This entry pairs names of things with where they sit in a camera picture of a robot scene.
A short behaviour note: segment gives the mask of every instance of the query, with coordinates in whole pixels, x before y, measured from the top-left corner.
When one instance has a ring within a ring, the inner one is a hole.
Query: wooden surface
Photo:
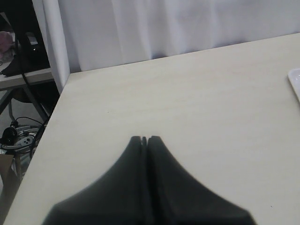
[[[3,65],[1,65],[0,71],[4,70],[8,65],[9,63],[4,63]],[[28,82],[32,84],[53,80],[50,68],[26,73],[25,75]],[[22,86],[24,84],[25,82],[22,78],[22,75],[16,75],[10,77],[0,75],[0,91]]]
[[[300,224],[300,34],[72,74],[5,225],[39,225],[133,135],[159,135],[258,224]]]

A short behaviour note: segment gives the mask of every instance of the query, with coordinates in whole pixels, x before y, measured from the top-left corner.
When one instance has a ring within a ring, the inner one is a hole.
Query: pink object
[[[3,53],[10,49],[13,42],[13,36],[6,31],[0,31],[0,59],[3,57]]]

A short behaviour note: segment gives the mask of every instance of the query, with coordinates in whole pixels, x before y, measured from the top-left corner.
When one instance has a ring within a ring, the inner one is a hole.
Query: white curtain
[[[300,31],[300,0],[33,3],[60,91],[73,72]]]

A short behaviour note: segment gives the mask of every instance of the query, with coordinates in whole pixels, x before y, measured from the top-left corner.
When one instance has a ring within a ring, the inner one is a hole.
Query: desk
[[[300,224],[300,106],[287,79],[299,43],[294,34],[72,74],[5,225],[41,224],[133,135],[161,136],[258,224]]]
[[[0,71],[4,70],[9,63],[4,63],[0,66]],[[28,82],[32,85],[38,84],[38,83],[45,83],[49,81],[53,81],[53,77],[51,74],[51,69],[42,69],[34,72],[30,72],[25,74]],[[47,119],[47,115],[45,114],[45,111],[41,109],[40,104],[36,101],[34,96],[31,94],[31,92],[28,90],[28,88],[25,85],[25,81],[22,78],[22,75],[15,75],[10,77],[5,77],[4,75],[0,75],[0,91],[7,90],[5,95],[0,99],[0,113],[3,112],[3,110],[6,108],[8,104],[10,104],[10,100],[12,99],[13,90],[16,88],[23,88],[25,93],[28,95],[28,98],[33,103],[35,109],[41,116],[43,120]]]

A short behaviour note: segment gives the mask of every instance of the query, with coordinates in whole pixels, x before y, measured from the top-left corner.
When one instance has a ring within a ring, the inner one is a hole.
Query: white plate
[[[298,100],[300,101],[300,68],[292,69],[288,73],[288,78],[292,84]]]

